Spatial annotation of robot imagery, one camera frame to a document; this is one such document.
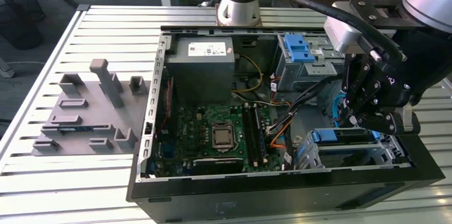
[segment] power supply label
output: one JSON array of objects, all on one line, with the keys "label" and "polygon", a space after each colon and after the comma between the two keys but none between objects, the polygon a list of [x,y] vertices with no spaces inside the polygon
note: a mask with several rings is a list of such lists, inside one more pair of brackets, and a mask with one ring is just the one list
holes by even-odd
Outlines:
[{"label": "power supply label", "polygon": [[193,42],[189,45],[189,56],[226,56],[227,44],[225,42]]}]

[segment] aluminum profile table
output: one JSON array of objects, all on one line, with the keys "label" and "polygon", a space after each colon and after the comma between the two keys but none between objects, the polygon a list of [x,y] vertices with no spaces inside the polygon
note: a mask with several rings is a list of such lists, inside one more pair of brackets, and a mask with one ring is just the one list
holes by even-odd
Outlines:
[{"label": "aluminum profile table", "polygon": [[[263,8],[265,26],[323,27],[306,9]],[[63,73],[90,72],[110,61],[121,80],[151,80],[162,25],[215,25],[215,10],[198,7],[93,6],[78,11],[0,141],[0,223],[154,223],[126,201],[133,155],[31,156],[33,144],[62,92]],[[452,99],[449,81],[415,107],[422,139],[447,178],[354,211],[213,221],[210,223],[452,223]]]}]

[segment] green circuit board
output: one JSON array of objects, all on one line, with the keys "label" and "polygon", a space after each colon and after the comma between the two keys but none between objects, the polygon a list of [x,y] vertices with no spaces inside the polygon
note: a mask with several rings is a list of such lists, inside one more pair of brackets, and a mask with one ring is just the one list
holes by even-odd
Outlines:
[{"label": "green circuit board", "polygon": [[[267,163],[259,167],[250,165],[247,157],[247,138],[243,128],[242,106],[207,105],[181,107],[178,111],[177,154],[174,159],[197,159],[207,157],[237,157],[245,159],[243,172],[265,172],[281,170],[278,151],[267,155]],[[258,109],[263,127],[271,125],[267,106]],[[227,150],[214,147],[214,130],[231,128],[234,131],[234,146]],[[179,164],[167,166],[171,176],[181,176],[183,169]]]}]

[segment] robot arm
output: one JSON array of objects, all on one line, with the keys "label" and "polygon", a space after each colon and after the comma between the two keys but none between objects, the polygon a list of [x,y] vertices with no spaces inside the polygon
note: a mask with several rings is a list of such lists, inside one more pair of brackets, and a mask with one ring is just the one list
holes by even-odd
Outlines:
[{"label": "robot arm", "polygon": [[[329,16],[326,31],[346,53],[341,127],[419,133],[413,106],[452,72],[452,0],[293,1]],[[261,25],[258,0],[222,0],[218,18],[222,25]]]},{"label": "robot arm", "polygon": [[403,60],[385,58],[387,50],[371,38],[345,32],[329,18],[326,30],[341,51],[357,42],[363,55],[349,53],[343,90],[347,92],[339,124],[402,135],[418,134],[413,107],[426,90],[452,71],[451,0],[351,0],[351,12],[391,34]]}]

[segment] motherboard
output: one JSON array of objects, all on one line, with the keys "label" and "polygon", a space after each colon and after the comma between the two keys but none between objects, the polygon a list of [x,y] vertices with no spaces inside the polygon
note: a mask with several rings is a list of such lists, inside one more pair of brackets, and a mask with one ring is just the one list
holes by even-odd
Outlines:
[{"label": "motherboard", "polygon": [[281,170],[281,156],[267,151],[267,106],[181,106],[177,139],[162,145],[163,176]]}]

